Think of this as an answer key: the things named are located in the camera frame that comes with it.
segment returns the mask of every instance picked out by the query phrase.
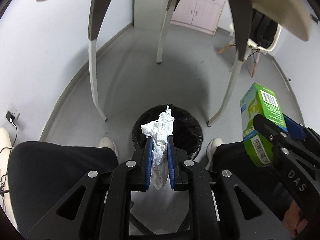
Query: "black backpack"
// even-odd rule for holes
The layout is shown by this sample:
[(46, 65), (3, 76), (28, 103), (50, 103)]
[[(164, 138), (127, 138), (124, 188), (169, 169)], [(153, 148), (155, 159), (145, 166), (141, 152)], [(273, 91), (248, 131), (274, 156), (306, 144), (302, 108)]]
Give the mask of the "black backpack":
[(269, 17), (253, 9), (250, 39), (258, 46), (268, 48), (273, 43), (278, 24)]

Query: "black pants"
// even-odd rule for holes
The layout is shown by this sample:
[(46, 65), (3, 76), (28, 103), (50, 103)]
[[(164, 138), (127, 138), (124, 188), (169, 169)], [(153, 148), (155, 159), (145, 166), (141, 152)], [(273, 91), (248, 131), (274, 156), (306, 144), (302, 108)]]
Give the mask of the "black pants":
[(220, 145), (212, 157), (212, 171), (232, 171), (280, 219), (292, 197), (268, 168), (257, 167), (243, 142)]
[[(242, 142), (219, 146), (212, 162), (213, 171), (231, 170), (282, 219), (291, 203), (290, 195), (269, 170), (252, 163)], [(117, 165), (116, 155), (109, 148), (19, 144), (9, 159), (8, 182), (22, 236), (27, 238), (31, 228), (88, 171), (108, 172)]]
[(11, 153), (8, 182), (13, 213), (22, 236), (87, 172), (118, 166), (110, 148), (65, 147), (24, 142)]

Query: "white barcode label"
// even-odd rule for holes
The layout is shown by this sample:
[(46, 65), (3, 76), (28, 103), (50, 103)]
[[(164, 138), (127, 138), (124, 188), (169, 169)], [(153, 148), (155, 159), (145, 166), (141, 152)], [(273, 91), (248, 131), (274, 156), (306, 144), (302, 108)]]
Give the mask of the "white barcode label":
[(277, 103), (277, 99), (273, 95), (270, 95), (269, 93), (262, 90), (260, 90), (260, 92), (262, 94), (263, 101), (269, 104), (272, 104), (273, 106), (279, 107)]
[(254, 150), (256, 151), (256, 154), (259, 158), (259, 160), (264, 164), (264, 165), (267, 165), (269, 163), (271, 163), (271, 161), (269, 160), (267, 154), (266, 154), (266, 151), (261, 143), (261, 140), (259, 138), (258, 135), (254, 136), (251, 138), (251, 142), (252, 142), (252, 145), (254, 147)]

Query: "wall socket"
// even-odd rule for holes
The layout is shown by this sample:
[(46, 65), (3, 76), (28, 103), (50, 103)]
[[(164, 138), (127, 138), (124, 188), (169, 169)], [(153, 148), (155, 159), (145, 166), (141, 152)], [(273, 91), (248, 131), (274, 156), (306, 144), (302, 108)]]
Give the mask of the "wall socket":
[(9, 105), (8, 106), (8, 110), (13, 116), (14, 116), (14, 120), (16, 121), (19, 116), (20, 116), (20, 113), (19, 111), (17, 110), (17, 108), (15, 108), (13, 105)]

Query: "black trash bag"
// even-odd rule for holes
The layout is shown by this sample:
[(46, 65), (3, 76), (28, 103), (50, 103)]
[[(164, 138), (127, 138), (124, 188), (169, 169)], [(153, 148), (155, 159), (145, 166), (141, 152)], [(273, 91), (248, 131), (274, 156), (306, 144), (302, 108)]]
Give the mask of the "black trash bag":
[[(189, 159), (193, 160), (197, 157), (203, 141), (201, 126), (187, 111), (173, 105), (169, 106), (174, 117), (172, 133), (174, 146), (185, 150)], [(167, 105), (155, 106), (138, 118), (132, 129), (132, 141), (136, 150), (143, 149), (147, 142), (146, 136), (141, 131), (141, 125), (158, 120), (159, 114), (165, 110)]]

